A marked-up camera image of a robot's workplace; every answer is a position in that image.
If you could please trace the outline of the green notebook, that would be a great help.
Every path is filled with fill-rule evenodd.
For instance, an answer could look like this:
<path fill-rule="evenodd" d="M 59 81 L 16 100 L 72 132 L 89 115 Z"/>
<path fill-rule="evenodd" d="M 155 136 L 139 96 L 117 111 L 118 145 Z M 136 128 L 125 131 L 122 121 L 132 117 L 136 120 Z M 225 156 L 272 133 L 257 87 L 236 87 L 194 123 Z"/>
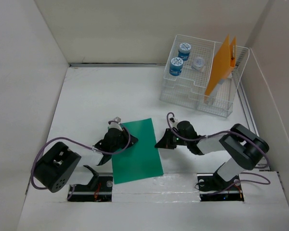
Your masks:
<path fill-rule="evenodd" d="M 115 184 L 159 177 L 164 174 L 152 119 L 123 124 L 138 139 L 132 147 L 112 157 Z"/>

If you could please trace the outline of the blue tape roll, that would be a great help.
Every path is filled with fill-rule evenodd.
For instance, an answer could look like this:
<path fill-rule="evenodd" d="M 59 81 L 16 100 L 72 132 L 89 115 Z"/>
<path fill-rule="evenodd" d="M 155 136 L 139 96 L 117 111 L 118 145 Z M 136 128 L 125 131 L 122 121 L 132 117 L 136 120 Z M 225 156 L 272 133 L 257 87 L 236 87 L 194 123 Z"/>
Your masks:
<path fill-rule="evenodd" d="M 182 72 L 184 61 L 180 57 L 174 57 L 170 61 L 169 73 L 172 76 L 179 76 Z"/>
<path fill-rule="evenodd" d="M 178 48 L 178 57 L 183 61 L 187 61 L 191 52 L 191 45 L 189 43 L 181 43 Z"/>

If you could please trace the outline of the small clear tape roll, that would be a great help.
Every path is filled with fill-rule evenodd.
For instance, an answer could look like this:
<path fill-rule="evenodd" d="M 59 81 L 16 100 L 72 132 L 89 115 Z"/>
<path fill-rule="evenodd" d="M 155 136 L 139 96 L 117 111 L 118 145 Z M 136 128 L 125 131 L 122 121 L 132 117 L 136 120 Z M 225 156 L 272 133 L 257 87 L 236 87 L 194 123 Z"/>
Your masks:
<path fill-rule="evenodd" d="M 204 66 L 205 60 L 202 57 L 196 57 L 191 64 L 191 68 L 200 72 L 203 70 Z"/>

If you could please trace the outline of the orange notebook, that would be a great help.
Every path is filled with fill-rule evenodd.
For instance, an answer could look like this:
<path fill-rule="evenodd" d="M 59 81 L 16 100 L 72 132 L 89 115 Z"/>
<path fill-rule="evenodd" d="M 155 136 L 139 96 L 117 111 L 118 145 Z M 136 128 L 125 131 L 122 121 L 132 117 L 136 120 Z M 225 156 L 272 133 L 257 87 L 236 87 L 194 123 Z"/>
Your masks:
<path fill-rule="evenodd" d="M 205 91 L 205 101 L 215 98 L 219 88 L 234 70 L 236 64 L 236 36 L 229 42 L 227 35 L 213 58 L 210 79 Z"/>

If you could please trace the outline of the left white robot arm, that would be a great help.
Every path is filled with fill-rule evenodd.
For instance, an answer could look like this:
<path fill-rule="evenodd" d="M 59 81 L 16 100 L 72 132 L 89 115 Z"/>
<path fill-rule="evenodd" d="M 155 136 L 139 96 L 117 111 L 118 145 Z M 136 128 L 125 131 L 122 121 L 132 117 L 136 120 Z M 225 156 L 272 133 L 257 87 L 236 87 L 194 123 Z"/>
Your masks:
<path fill-rule="evenodd" d="M 72 151 L 63 140 L 77 144 L 93 155 L 83 156 Z M 138 138 L 120 125 L 109 127 L 104 137 L 89 147 L 69 138 L 58 137 L 50 140 L 38 152 L 31 169 L 30 183 L 38 190 L 56 193 L 65 185 L 82 185 L 92 191 L 98 184 L 98 172 L 93 166 L 102 166 L 111 157 L 133 147 Z"/>

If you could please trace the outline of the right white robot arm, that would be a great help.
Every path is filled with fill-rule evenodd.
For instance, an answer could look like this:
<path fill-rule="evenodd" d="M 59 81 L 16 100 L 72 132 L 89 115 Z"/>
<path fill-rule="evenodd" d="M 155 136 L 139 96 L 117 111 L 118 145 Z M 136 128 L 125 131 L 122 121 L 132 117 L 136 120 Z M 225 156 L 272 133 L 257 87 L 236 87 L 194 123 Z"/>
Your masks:
<path fill-rule="evenodd" d="M 198 183 L 199 190 L 203 192 L 227 190 L 241 172 L 253 170 L 269 151 L 266 141 L 241 124 L 209 136 L 198 135 L 189 121 L 179 122 L 171 118 L 168 124 L 169 127 L 155 148 L 175 149 L 179 145 L 187 147 L 194 155 L 227 151 L 231 156 L 211 178 Z"/>

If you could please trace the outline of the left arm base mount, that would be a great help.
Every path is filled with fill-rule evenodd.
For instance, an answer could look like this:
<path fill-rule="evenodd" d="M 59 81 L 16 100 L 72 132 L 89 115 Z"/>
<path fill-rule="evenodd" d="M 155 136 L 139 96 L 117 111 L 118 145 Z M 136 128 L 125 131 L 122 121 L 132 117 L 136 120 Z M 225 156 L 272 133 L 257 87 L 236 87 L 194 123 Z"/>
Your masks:
<path fill-rule="evenodd" d="M 99 173 L 84 165 L 76 168 L 68 180 L 69 202 L 111 202 L 113 174 Z"/>

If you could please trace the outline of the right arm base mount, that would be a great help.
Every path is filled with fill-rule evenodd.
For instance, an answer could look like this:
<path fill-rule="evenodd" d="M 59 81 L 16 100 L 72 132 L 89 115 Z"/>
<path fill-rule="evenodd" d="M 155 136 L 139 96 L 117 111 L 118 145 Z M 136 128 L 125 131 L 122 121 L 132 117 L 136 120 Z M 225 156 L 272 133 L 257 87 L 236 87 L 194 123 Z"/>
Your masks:
<path fill-rule="evenodd" d="M 235 176 L 226 183 L 216 183 L 213 173 L 197 174 L 197 183 L 194 188 L 199 191 L 201 202 L 228 202 L 244 201 L 239 176 Z"/>

